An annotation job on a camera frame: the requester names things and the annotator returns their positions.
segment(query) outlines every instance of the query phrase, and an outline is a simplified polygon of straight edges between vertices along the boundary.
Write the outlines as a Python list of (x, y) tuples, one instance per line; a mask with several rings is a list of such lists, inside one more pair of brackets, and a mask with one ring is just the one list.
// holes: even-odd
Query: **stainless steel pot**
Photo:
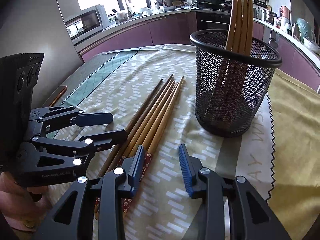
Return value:
[(262, 12), (263, 12), (263, 20), (265, 22), (273, 24), (273, 20), (277, 16), (277, 14), (274, 12), (270, 12), (267, 9), (263, 9)]

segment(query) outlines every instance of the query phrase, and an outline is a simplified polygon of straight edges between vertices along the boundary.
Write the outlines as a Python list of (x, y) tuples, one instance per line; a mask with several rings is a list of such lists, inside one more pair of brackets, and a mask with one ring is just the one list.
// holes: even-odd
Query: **kitchen counter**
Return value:
[[(85, 52), (89, 51), (90, 49), (94, 48), (96, 44), (97, 45), (100, 44), (106, 38), (117, 35), (117, 33), (126, 31), (126, 29), (133, 28), (134, 26), (143, 25), (147, 22), (154, 21), (154, 20), (161, 19), (161, 18), (165, 18), (170, 15), (176, 15), (176, 14), (186, 13), (186, 12), (206, 12), (206, 13), (217, 13), (217, 14), (225, 14), (225, 15), (230, 14), (228, 12), (209, 11), (209, 10), (201, 10), (201, 9), (185, 9), (185, 10), (176, 9), (175, 11), (154, 13), (151, 15), (145, 15), (145, 16), (135, 18), (135, 19), (123, 22), (123, 23), (116, 24), (116, 25), (111, 25), (107, 29), (103, 30), (102, 32), (97, 33), (96, 35), (88, 38), (85, 41), (82, 41), (79, 44), (76, 44), (75, 47), (76, 47), (77, 52), (79, 52), (82, 55)], [(297, 39), (295, 39), (292, 36), (288, 35), (287, 33), (283, 32), (282, 30), (276, 28), (275, 26), (270, 25), (269, 23), (266, 23), (266, 22), (264, 22), (262, 20), (258, 20), (258, 19), (254, 19), (254, 21), (257, 23), (263, 24), (266, 27), (279, 33), (283, 38), (285, 38), (287, 41), (289, 41), (289, 43), (291, 43), (296, 48), (298, 48), (299, 51), (306, 58), (308, 58), (318, 68), (318, 70), (320, 70), (320, 58), (315, 53), (308, 50), (302, 42), (298, 41)]]

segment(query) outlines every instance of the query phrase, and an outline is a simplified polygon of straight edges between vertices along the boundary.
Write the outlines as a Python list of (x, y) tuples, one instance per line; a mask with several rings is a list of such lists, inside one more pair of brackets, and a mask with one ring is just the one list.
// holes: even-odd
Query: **yellow cloth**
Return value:
[(320, 95), (278, 69), (268, 91), (276, 138), (268, 203), (292, 240), (301, 240), (320, 213)]

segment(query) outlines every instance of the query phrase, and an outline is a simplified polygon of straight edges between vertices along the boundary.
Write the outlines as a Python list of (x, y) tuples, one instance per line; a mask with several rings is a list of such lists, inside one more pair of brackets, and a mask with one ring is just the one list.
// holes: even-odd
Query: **countertop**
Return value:
[[(103, 30), (102, 32), (97, 33), (96, 35), (88, 38), (85, 41), (82, 41), (79, 44), (76, 44), (76, 51), (80, 52), (83, 49), (87, 48), (88, 46), (90, 46), (91, 44), (94, 44), (95, 42), (103, 39), (106, 36), (112, 35), (113, 33), (116, 33), (122, 29), (128, 28), (130, 26), (139, 24), (139, 23), (143, 23), (146, 22), (148, 20), (152, 20), (158, 17), (165, 17), (167, 15), (172, 15), (172, 14), (177, 14), (177, 13), (186, 13), (186, 12), (206, 12), (206, 13), (219, 13), (219, 14), (230, 14), (228, 12), (220, 12), (220, 11), (209, 11), (209, 10), (201, 10), (201, 9), (185, 9), (185, 10), (179, 10), (176, 9), (175, 11), (169, 11), (169, 12), (158, 12), (158, 13), (153, 13), (150, 15), (145, 15), (142, 17), (138, 17), (123, 23), (119, 23), (119, 24), (113, 24), (111, 26), (109, 26), (108, 28), (106, 28), (105, 30)], [(283, 32), (282, 30), (276, 28), (275, 26), (266, 23), (262, 20), (259, 19), (253, 19), (255, 22), (259, 22), (267, 27), (269, 27), (270, 29), (274, 30), (275, 32), (279, 33), (280, 35), (282, 35), (284, 38), (286, 38), (289, 42), (291, 42), (292, 44), (294, 44), (300, 51), (302, 51), (305, 56), (307, 58), (310, 59), (310, 61), (312, 61), (317, 68), (320, 70), (320, 58), (319, 56), (317, 56), (314, 52), (308, 50), (304, 44), (300, 41), (298, 41), (297, 39), (293, 38), (292, 36), (288, 35), (287, 33)]]

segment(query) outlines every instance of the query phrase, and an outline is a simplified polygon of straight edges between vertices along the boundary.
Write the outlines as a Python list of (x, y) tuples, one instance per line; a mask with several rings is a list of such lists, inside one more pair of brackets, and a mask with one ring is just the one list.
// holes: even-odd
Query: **basket base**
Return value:
[[(213, 91), (208, 91), (206, 93), (204, 93), (202, 96), (208, 98), (208, 94), (212, 94)], [(231, 124), (228, 121), (224, 121), (224, 120), (203, 120), (197, 113), (196, 111), (196, 105), (195, 105), (195, 114), (196, 114), (196, 118), (199, 122), (199, 124), (205, 129), (207, 130), (209, 133), (212, 133), (214, 135), (218, 135), (221, 137), (237, 137), (240, 136), (242, 134), (244, 134), (250, 127), (251, 122), (248, 124), (247, 127), (243, 127), (244, 123), (246, 123), (246, 120), (250, 119), (252, 116), (252, 111), (250, 110), (249, 105), (247, 104), (247, 102), (241, 97), (240, 98), (241, 103), (238, 104), (237, 108), (235, 111), (240, 111), (240, 107), (242, 112), (244, 112), (244, 116), (242, 116), (241, 119), (235, 120), (234, 122), (232, 122)]]

